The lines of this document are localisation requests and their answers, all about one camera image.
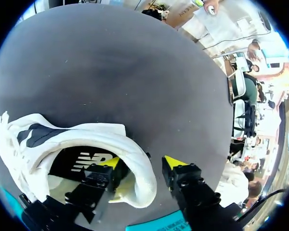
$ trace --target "black stripe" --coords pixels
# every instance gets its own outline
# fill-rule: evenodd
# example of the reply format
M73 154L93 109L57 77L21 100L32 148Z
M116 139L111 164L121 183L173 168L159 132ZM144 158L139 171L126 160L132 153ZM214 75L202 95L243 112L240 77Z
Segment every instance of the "black stripe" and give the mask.
M45 143L51 137L68 131L68 129L52 129L41 124L32 124L28 130L18 133L17 140L19 144L28 137L30 131L32 131L32 135L27 140L26 145L29 148L34 148Z

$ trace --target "desk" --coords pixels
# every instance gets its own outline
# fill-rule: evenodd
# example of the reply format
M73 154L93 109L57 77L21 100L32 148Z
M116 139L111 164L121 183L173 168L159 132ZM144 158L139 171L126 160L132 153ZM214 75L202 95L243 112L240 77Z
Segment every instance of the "desk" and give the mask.
M122 123L150 152L152 205L110 204L96 231L178 209L162 176L164 155L196 163L215 190L233 121L226 75L200 48L155 18L100 4L54 8L15 28L0 52L0 115L5 110L10 120L41 113L60 127ZM1 159L0 182L20 193Z
M251 144L251 138L246 138L245 142L244 142L243 152L242 153L238 152L235 155L233 155L232 160L233 161L237 160L237 161L243 162L244 158L246 156L248 156L250 152L253 151L251 145L252 145Z
M243 72L249 72L249 66L247 65L246 58L243 52L234 53L236 59L236 66L238 70Z

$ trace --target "white shirt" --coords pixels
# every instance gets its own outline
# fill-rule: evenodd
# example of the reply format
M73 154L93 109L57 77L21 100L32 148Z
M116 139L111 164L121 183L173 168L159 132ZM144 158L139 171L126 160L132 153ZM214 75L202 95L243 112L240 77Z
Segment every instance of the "white shirt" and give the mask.
M249 181L240 167L226 163L215 192L221 194L220 205L227 207L232 203L242 203L249 195L248 187Z

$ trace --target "white chair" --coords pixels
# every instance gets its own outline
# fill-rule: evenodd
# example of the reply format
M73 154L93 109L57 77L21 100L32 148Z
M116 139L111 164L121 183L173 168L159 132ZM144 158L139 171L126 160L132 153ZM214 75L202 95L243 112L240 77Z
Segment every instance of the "white chair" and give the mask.
M235 80L236 80L237 95L234 96L234 100L243 96L246 92L245 79L243 72L241 70L235 71Z
M234 122L233 122L233 136L232 139L238 139L244 137L244 128L245 128L245 118L239 118L240 116L245 115L245 102L243 100L234 101Z

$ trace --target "teal sticker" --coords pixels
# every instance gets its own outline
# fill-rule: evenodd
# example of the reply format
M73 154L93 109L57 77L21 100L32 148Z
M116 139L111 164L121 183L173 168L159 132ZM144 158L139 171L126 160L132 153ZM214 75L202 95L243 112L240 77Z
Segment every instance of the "teal sticker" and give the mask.
M125 231L191 231L180 210L146 223L127 226Z
M123 6L124 1L123 0L110 0L109 5L113 6Z
M3 189L4 195L11 206L12 210L15 212L16 216L22 221L21 214L23 213L24 209L21 207L20 203L5 189Z

